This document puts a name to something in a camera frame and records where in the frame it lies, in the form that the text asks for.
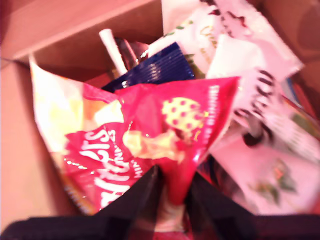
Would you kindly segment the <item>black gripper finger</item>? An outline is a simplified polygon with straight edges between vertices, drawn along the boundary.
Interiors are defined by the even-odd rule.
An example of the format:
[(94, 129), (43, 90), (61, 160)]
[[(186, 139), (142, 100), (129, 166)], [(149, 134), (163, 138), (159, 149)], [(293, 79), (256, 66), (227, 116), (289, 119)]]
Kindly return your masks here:
[(253, 216), (196, 173), (186, 198), (193, 236), (252, 236)]
[(153, 166), (121, 197), (96, 214), (104, 233), (153, 233), (163, 175)]

